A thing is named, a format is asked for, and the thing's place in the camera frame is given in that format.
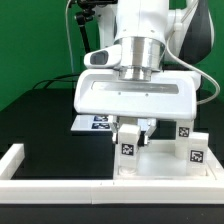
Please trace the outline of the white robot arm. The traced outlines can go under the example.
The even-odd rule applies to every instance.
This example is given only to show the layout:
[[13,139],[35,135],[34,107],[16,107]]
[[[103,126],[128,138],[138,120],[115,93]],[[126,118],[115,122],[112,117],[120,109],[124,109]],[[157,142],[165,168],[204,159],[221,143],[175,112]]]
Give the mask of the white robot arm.
[[85,55],[74,106],[83,114],[109,115],[113,140],[123,118],[192,122],[204,73],[194,67],[211,51],[213,24],[207,0],[118,0],[109,47]]

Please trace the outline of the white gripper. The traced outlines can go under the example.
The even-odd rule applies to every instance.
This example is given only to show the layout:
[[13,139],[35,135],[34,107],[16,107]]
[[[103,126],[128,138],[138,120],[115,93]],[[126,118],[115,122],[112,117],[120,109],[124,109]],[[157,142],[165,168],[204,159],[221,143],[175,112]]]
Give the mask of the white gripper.
[[[78,113],[115,115],[112,117],[112,142],[117,143],[119,118],[156,118],[194,120],[196,90],[187,71],[154,73],[150,81],[120,80],[112,69],[88,69],[78,80],[74,107]],[[144,145],[157,128],[157,120],[148,119]]]

